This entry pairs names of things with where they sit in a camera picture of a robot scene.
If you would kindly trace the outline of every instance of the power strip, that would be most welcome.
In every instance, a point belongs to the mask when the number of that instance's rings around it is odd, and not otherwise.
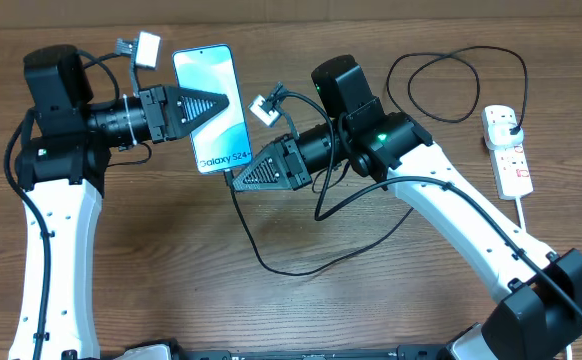
[[[503,125],[517,124],[515,112],[504,105],[487,106],[482,111],[485,141],[488,144],[489,129]],[[491,166],[498,195],[503,200],[515,200],[533,192],[529,164],[527,164],[522,144],[505,146],[502,149],[489,149]]]

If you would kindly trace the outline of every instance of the blue phone screen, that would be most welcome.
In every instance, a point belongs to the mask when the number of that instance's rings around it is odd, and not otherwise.
[[[229,106],[191,133],[198,170],[225,170],[251,162],[244,110],[227,45],[176,51],[173,65],[183,88],[226,94]]]

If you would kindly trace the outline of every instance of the phone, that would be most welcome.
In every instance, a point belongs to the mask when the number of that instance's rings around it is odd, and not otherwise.
[[[191,133],[198,171],[208,174],[250,163],[251,144],[229,46],[176,51],[173,67],[180,87],[229,98],[226,109]]]

